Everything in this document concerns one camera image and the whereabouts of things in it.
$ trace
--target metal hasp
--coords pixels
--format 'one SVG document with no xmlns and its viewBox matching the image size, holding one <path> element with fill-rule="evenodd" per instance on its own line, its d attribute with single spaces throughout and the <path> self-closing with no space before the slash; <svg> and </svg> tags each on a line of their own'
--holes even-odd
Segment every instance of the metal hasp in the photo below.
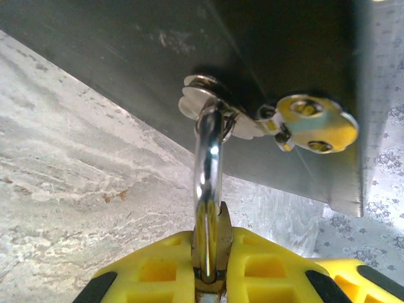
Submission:
<svg viewBox="0 0 404 303">
<path fill-rule="evenodd" d="M 294 128 L 290 141 L 236 124 L 223 171 L 359 217 L 389 110 L 386 95 L 369 96 L 372 2 L 15 0 L 0 5 L 0 29 L 192 152 L 193 121 L 178 109 L 188 75 L 223 83 L 245 110 L 239 126 L 267 119 L 287 96 L 336 100 L 360 129 L 344 151 L 318 155 L 333 144 L 293 148 Z"/>
<path fill-rule="evenodd" d="M 205 103 L 195 127 L 192 262 L 198 303 L 219 303 L 225 291 L 232 226 L 227 206 L 221 204 L 222 146 L 231 125 L 232 120 L 225 123 L 223 104 L 213 97 Z"/>
</svg>

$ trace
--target floral pattern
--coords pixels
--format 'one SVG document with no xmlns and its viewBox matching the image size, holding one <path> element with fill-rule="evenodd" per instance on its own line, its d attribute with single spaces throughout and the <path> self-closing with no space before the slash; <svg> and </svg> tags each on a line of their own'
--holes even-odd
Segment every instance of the floral pattern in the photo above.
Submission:
<svg viewBox="0 0 404 303">
<path fill-rule="evenodd" d="M 380 31 L 376 34 L 379 39 L 376 54 L 386 51 L 383 32 L 392 32 L 391 24 L 397 24 L 392 20 L 403 15 L 401 6 L 391 1 L 376 10 L 375 29 Z M 403 25 L 400 26 L 396 32 L 403 34 Z M 392 48 L 402 48 L 403 40 L 404 37 L 397 37 L 389 41 L 393 41 Z M 391 78 L 378 86 L 384 87 L 387 96 L 384 100 L 390 100 L 391 109 L 379 155 L 374 161 L 376 168 L 365 216 L 352 218 L 326 207 L 314 256 L 357 258 L 404 285 L 404 54 L 397 56 L 390 57 L 398 64 L 375 63 L 378 72 L 383 68 L 394 68 L 395 73 L 385 71 Z"/>
</svg>

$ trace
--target patterned fabric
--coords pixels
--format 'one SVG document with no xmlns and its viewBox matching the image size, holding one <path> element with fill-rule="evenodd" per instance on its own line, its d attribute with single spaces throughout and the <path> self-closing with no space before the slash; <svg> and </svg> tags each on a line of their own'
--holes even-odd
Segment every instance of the patterned fabric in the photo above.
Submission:
<svg viewBox="0 0 404 303">
<path fill-rule="evenodd" d="M 376 30 L 388 32 L 392 22 L 404 24 L 402 6 L 384 4 L 375 21 Z M 376 53 L 383 52 L 383 37 L 376 36 Z M 398 36 L 393 47 L 402 49 L 402 41 L 404 37 Z M 376 170 L 365 217 L 348 217 L 326 207 L 314 256 L 357 258 L 404 285 L 404 53 L 398 55 L 401 59 L 390 64 L 396 69 L 386 85 L 392 105 L 374 159 Z"/>
</svg>

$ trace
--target dark metal sheet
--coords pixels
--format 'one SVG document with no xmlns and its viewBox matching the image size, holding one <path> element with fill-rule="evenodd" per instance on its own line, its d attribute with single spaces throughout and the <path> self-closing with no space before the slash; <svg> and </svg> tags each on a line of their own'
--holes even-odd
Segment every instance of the dark metal sheet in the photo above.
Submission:
<svg viewBox="0 0 404 303">
<path fill-rule="evenodd" d="M 360 123 L 339 154 L 278 149 L 268 136 L 225 145 L 230 175 L 329 203 L 361 216 L 372 168 L 367 1 L 13 0 L 0 29 L 194 150 L 194 122 L 178 110 L 183 79 L 211 73 L 247 110 L 297 90 L 337 98 Z"/>
</svg>

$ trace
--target gray marble surface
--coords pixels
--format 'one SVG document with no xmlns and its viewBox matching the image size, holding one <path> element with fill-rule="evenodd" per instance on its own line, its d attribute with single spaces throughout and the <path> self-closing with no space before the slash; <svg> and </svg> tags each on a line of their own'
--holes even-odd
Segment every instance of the gray marble surface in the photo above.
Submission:
<svg viewBox="0 0 404 303">
<path fill-rule="evenodd" d="M 69 302 L 193 227 L 193 155 L 0 33 L 0 302 Z M 232 222 L 311 256 L 324 205 L 225 177 Z"/>
</svg>

